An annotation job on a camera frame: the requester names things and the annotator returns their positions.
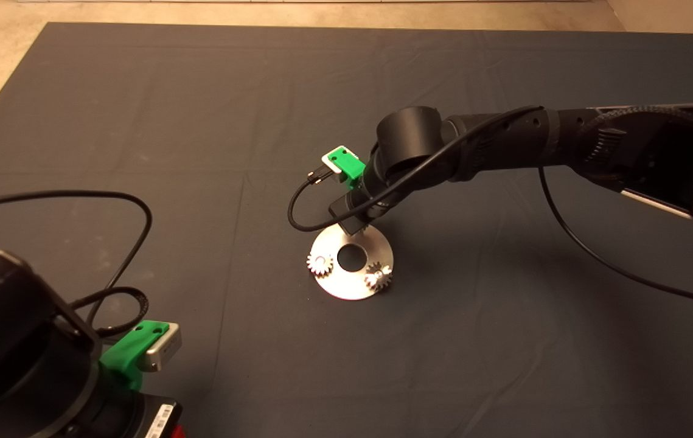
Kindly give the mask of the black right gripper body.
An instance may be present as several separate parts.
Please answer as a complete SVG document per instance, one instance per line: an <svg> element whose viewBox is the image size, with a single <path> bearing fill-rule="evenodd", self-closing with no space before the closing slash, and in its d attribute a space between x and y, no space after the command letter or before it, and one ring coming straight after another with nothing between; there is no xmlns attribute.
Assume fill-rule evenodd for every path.
<svg viewBox="0 0 693 438"><path fill-rule="evenodd" d="M330 203L330 216L338 217L344 215L348 213L348 211L354 210L363 203L371 200L371 197L365 196L362 193L344 194L344 196L341 196L337 200ZM370 208L339 221L338 225L340 226L341 230L346 233L346 235L356 235L357 233L362 232L373 221L381 216L383 216L382 203L374 203L374 205L372 205Z"/></svg>

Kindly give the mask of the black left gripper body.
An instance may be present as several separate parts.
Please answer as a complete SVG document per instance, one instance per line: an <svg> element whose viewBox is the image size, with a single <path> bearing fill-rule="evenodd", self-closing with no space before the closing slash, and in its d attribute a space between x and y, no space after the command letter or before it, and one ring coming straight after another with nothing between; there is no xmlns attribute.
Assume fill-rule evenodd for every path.
<svg viewBox="0 0 693 438"><path fill-rule="evenodd" d="M132 437L169 437L182 413L183 405L173 397L140 394Z"/></svg>

